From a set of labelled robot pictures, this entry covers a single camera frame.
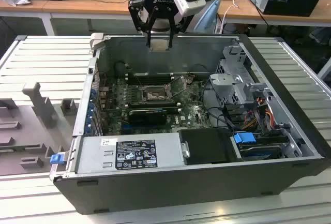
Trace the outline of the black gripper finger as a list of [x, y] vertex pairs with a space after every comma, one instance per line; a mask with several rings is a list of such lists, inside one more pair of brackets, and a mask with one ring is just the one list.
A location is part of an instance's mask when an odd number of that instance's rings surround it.
[[[151, 31], [157, 19], [158, 6], [150, 0], [130, 0], [128, 9], [136, 30], [147, 34], [146, 45], [150, 47], [152, 36]], [[145, 22], [143, 22], [139, 16], [139, 12], [143, 9], [147, 10], [148, 13], [147, 20]]]
[[176, 24], [175, 23], [175, 13], [172, 8], [168, 7], [168, 21], [170, 25], [170, 36], [169, 36], [169, 47], [172, 47], [173, 38], [175, 34], [178, 34], [180, 32], [185, 33], [190, 22], [193, 19], [193, 15], [182, 17], [182, 19]]

